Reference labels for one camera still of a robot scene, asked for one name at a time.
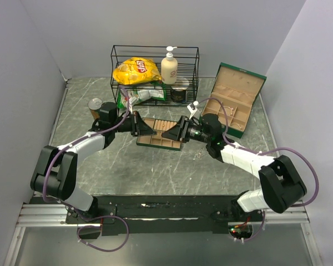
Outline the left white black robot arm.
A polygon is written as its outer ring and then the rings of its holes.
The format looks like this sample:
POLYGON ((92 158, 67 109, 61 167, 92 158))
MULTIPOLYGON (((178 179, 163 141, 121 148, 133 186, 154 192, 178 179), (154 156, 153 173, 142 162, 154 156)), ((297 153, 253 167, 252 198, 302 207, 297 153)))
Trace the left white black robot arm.
POLYGON ((116 103, 104 102, 97 110, 92 127, 82 137, 62 146, 42 148, 30 187, 45 202, 60 201, 77 210, 81 219, 94 222, 99 216, 98 200, 77 185, 77 166, 88 156, 104 150, 118 132, 132 136, 152 136, 155 131, 137 111, 118 115, 116 103))

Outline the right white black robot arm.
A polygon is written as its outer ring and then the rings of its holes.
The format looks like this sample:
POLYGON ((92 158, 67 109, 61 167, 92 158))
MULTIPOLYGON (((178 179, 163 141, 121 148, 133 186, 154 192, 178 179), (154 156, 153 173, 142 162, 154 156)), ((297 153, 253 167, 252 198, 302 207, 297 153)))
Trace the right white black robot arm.
POLYGON ((225 127, 215 114, 200 120, 181 116, 162 137, 186 143, 195 140, 206 144, 209 155, 252 174, 260 181, 260 189, 242 192, 233 201, 232 216, 243 221, 252 211, 271 209, 283 213, 307 193, 293 162, 285 155, 258 155, 246 150, 224 135, 225 127))

